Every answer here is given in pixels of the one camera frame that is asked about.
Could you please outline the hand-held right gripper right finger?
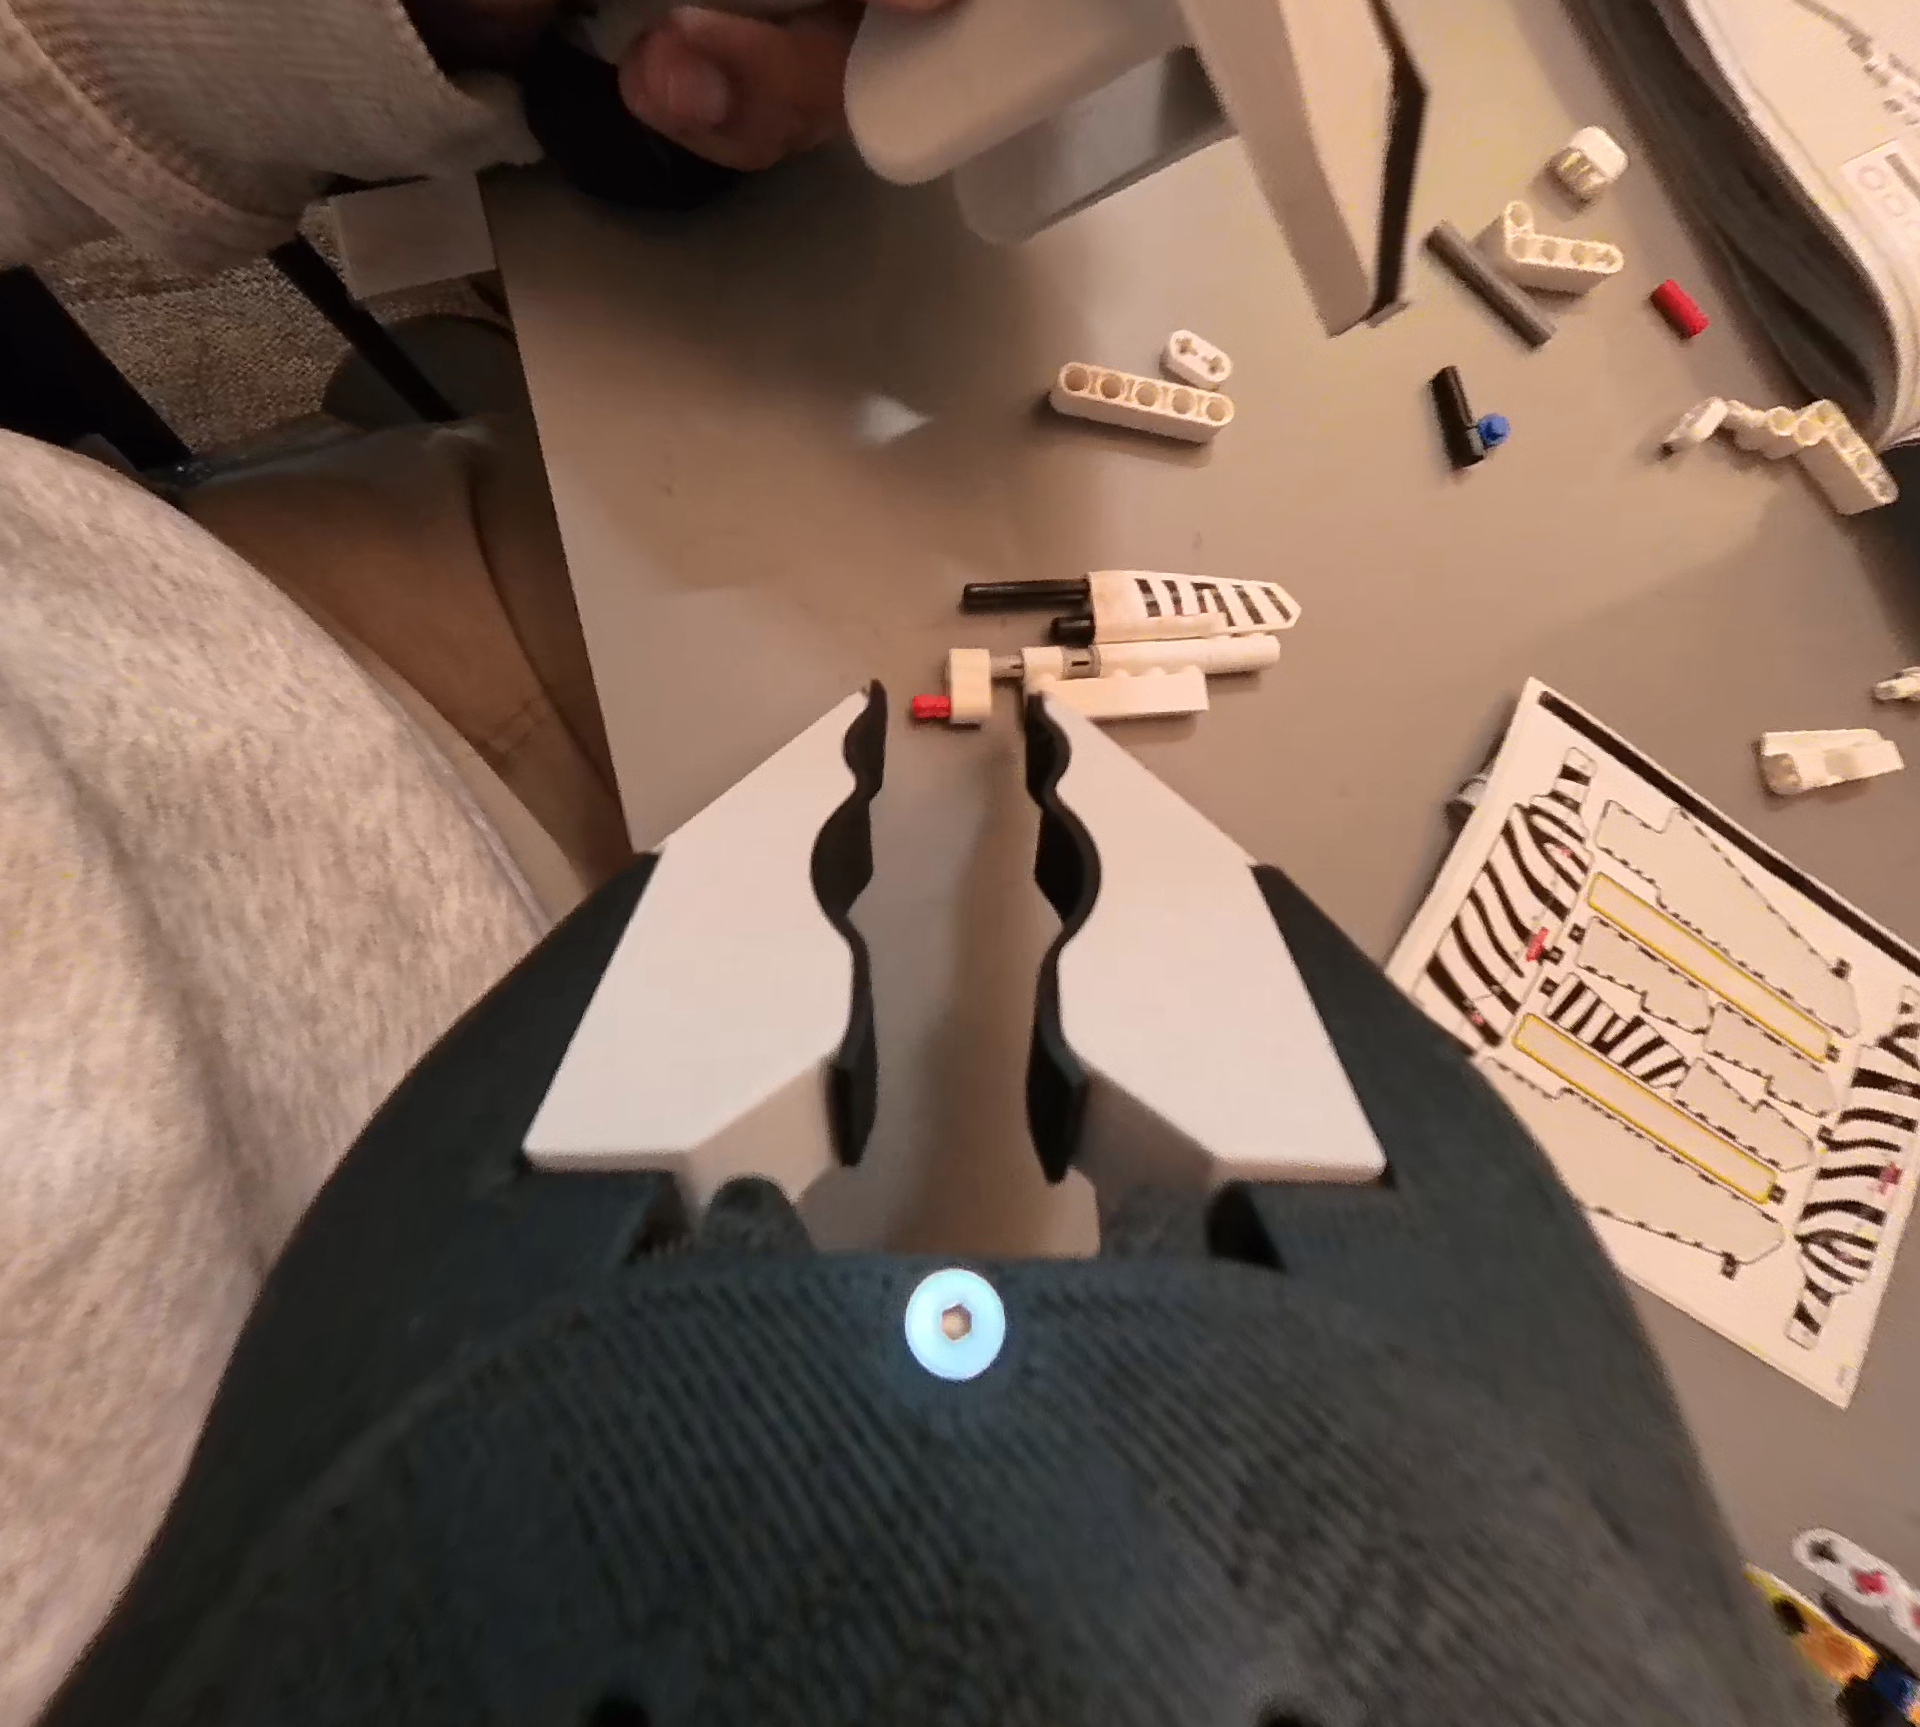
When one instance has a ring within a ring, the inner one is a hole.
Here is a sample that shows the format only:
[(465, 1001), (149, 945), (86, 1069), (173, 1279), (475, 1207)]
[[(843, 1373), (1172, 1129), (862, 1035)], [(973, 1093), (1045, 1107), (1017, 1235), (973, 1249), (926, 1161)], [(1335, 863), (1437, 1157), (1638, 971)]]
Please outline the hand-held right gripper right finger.
[(1377, 1185), (1386, 1151), (1262, 885), (1267, 867), (1046, 689), (1023, 717), (1037, 977), (1029, 1137), (1051, 1183)]

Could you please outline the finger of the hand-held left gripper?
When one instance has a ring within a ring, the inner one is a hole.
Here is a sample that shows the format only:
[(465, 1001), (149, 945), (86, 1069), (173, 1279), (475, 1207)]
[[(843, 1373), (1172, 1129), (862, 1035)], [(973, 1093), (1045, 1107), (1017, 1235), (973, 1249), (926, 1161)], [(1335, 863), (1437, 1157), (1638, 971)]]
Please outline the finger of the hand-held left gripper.
[(1402, 300), (1428, 86), (1388, 0), (954, 0), (869, 12), (846, 120), (1010, 246), (1236, 138), (1322, 328)]

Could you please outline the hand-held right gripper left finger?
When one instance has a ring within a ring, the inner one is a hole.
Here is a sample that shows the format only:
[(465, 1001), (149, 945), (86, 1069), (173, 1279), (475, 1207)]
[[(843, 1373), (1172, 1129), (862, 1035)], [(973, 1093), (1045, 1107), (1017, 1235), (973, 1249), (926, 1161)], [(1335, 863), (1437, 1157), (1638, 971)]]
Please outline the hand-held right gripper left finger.
[(877, 1121), (874, 875), (888, 697), (852, 691), (649, 859), (523, 1143), (551, 1171), (663, 1171), (685, 1205), (761, 1177), (800, 1199)]

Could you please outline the zebra panel lego assembly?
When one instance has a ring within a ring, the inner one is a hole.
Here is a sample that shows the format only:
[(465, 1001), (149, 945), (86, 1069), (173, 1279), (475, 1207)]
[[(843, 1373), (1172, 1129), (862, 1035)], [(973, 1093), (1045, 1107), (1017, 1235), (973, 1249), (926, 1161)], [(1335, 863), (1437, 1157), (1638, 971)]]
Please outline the zebra panel lego assembly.
[(961, 607), (1048, 609), (1045, 643), (994, 653), (996, 689), (1010, 683), (1027, 699), (1051, 695), (1094, 723), (1204, 713), (1213, 679), (1277, 665), (1282, 637), (1303, 617), (1277, 581), (1166, 569), (971, 583)]

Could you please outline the white lego connector red pin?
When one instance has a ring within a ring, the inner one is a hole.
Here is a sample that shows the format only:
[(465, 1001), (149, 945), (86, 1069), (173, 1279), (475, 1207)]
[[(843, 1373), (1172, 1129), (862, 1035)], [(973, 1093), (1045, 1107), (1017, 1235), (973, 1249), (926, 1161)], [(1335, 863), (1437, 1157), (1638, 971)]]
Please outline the white lego connector red pin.
[(951, 647), (944, 661), (942, 689), (916, 693), (910, 701), (910, 719), (921, 727), (981, 727), (996, 705), (994, 659), (987, 647)]

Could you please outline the person's left forearm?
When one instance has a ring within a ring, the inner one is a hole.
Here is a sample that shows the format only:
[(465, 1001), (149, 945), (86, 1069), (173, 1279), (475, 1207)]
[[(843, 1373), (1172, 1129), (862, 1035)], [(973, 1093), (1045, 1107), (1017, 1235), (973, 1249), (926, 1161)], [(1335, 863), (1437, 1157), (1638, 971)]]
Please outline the person's left forearm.
[(5, 266), (121, 236), (218, 268), (331, 178), (539, 156), (516, 88), (446, 78), (403, 0), (2, 0)]

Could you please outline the white five-hole lego beam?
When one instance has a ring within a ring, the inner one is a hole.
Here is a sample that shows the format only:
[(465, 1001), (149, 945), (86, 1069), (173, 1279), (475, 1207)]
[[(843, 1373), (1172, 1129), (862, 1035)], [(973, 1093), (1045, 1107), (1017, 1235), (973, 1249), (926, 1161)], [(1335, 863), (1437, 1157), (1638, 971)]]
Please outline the white five-hole lego beam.
[(1234, 420), (1223, 392), (1086, 362), (1060, 366), (1048, 406), (1066, 418), (1175, 444), (1213, 444)]

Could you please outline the grey lego axle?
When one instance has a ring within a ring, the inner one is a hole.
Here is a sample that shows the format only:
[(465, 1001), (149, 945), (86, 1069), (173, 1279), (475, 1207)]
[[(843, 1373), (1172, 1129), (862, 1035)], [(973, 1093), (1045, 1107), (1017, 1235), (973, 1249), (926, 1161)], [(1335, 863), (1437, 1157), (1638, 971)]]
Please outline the grey lego axle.
[(1507, 280), (1453, 222), (1437, 222), (1425, 244), (1428, 254), (1527, 348), (1545, 348), (1556, 338), (1559, 324), (1522, 288)]

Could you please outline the small white lego block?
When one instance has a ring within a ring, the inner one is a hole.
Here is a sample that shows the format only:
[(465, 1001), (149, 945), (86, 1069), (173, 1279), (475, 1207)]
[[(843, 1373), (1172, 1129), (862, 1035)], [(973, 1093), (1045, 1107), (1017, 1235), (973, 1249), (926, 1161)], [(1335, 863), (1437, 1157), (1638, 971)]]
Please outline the small white lego block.
[(1606, 196), (1626, 170), (1626, 150), (1601, 126), (1576, 130), (1546, 162), (1548, 180), (1580, 208)]

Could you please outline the white curved lego panel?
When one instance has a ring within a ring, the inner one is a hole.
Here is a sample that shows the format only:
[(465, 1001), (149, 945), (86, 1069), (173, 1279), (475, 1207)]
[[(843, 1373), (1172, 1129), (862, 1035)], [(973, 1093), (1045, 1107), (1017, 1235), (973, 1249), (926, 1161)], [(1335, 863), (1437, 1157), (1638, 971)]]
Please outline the white curved lego panel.
[(1885, 779), (1907, 767), (1900, 747), (1874, 729), (1764, 731), (1757, 761), (1764, 785), (1779, 797)]

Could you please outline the white yellow lego plane model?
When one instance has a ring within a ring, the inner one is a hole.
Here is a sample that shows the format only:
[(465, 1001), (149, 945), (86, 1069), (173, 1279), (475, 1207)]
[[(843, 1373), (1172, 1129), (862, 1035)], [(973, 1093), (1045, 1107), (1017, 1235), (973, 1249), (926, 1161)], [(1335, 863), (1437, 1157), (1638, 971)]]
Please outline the white yellow lego plane model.
[(1833, 1529), (1791, 1541), (1801, 1581), (1745, 1563), (1780, 1633), (1845, 1723), (1919, 1723), (1917, 1581)]

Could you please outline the white double-bent lego beam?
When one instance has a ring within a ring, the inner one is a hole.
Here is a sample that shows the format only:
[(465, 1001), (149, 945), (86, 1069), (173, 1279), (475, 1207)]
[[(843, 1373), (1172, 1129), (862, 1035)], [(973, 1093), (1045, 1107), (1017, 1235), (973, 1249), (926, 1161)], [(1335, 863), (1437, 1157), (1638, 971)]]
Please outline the white double-bent lego beam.
[(1900, 499), (1900, 485), (1883, 456), (1830, 400), (1801, 410), (1762, 410), (1734, 400), (1727, 404), (1722, 430), (1751, 456), (1799, 465), (1840, 517), (1878, 511)]

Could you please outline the zebra striped sticker sheet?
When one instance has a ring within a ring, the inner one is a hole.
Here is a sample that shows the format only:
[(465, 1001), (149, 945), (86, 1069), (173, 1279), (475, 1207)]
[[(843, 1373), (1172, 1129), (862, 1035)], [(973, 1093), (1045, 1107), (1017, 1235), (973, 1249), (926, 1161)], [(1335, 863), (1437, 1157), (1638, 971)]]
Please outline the zebra striped sticker sheet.
[(1915, 947), (1528, 681), (1388, 977), (1616, 1267), (1838, 1407), (1917, 1205)]

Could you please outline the person's beige trousers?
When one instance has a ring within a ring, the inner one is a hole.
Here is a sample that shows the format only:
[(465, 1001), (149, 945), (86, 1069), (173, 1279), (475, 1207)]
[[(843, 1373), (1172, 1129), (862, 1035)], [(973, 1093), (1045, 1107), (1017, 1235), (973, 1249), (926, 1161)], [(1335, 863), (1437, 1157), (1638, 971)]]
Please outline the person's beige trousers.
[(443, 745), (553, 917), (635, 847), (530, 420), (359, 434), (182, 511), (339, 635)]

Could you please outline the person's grey hoodie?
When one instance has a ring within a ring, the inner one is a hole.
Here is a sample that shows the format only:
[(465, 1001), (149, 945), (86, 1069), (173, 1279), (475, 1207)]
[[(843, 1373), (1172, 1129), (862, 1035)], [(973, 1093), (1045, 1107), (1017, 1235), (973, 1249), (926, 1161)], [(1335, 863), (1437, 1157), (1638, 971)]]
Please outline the person's grey hoodie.
[(395, 679), (5, 436), (5, 1723), (128, 1585), (303, 1211), (547, 925)]

